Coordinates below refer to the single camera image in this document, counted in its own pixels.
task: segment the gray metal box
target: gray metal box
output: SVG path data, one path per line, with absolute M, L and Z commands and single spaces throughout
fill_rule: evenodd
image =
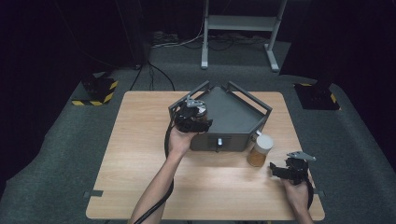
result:
M 185 101 L 188 95 L 193 96 L 202 90 L 205 91 L 195 99 L 205 102 L 207 118 L 213 119 L 213 124 L 207 133 L 192 138 L 191 150 L 243 151 L 251 136 L 265 125 L 272 108 L 231 81 L 228 82 L 227 87 L 209 87 L 207 81 L 169 106 L 171 118 L 179 102 Z M 244 101 L 233 90 L 243 93 L 252 102 L 263 107 L 266 112 L 262 113 Z

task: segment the table top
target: table top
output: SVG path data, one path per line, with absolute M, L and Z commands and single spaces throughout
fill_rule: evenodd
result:
M 128 91 L 122 100 L 86 215 L 95 219 L 129 219 L 134 206 L 165 161 L 163 140 L 168 106 L 184 91 Z M 285 167 L 287 153 L 302 150 L 283 96 L 251 92 L 273 111 L 262 132 L 274 139 L 263 167 L 247 162 L 243 152 L 188 151 L 175 175 L 175 189 L 163 219 L 294 220 L 284 187 L 271 176 L 269 162 Z M 314 220 L 325 216 L 318 195 L 310 208 Z

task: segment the stand base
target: stand base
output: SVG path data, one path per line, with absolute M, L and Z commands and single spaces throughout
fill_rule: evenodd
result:
M 316 87 L 311 84 L 294 84 L 294 89 L 300 99 L 303 109 L 312 110 L 339 110 L 340 105 L 337 103 L 331 91 L 326 90 L 320 94 L 315 94 Z
M 104 105 L 113 97 L 113 92 L 118 85 L 118 81 L 113 78 L 97 78 L 95 83 L 79 82 L 73 93 L 73 105 Z

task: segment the gray carpet floor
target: gray carpet floor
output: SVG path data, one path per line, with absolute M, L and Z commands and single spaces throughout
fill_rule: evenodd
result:
M 221 49 L 226 44 L 211 42 L 211 46 Z M 280 65 L 289 46 L 275 44 L 274 53 Z M 319 223 L 396 223 L 396 175 L 338 86 L 332 85 L 331 91 L 341 110 L 303 110 L 292 84 L 315 80 L 273 73 L 262 44 L 212 49 L 206 70 L 200 68 L 199 49 L 152 49 L 149 60 L 173 80 L 177 91 L 190 91 L 205 80 L 212 85 L 231 80 L 248 91 L 281 92 L 303 150 L 318 158 L 310 163 L 310 169 L 317 188 L 324 192 L 321 201 L 326 217 Z M 154 72 L 153 89 L 171 91 L 169 81 L 160 72 Z M 89 199 L 84 193 L 93 188 L 122 96 L 131 88 L 136 75 L 137 71 L 127 67 L 111 74 L 119 85 L 108 105 L 65 103 L 39 155 L 7 182 L 0 202 L 0 223 L 105 223 L 85 216 Z M 148 91 L 150 83 L 149 68 L 145 66 L 133 91 Z

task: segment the human arm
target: human arm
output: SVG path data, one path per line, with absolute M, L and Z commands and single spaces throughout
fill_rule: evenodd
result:
M 299 185 L 292 185 L 288 179 L 281 179 L 285 186 L 289 204 L 300 224 L 312 224 L 311 215 L 308 211 L 308 186 L 305 181 Z
M 134 208 L 129 223 L 135 223 L 145 214 L 163 195 L 172 184 L 178 165 L 181 159 L 190 148 L 191 139 L 196 133 L 182 133 L 175 127 L 169 136 L 169 154 L 160 171 L 154 176 L 148 187 L 140 197 Z M 143 223 L 159 223 L 163 216 L 165 203 L 152 213 Z

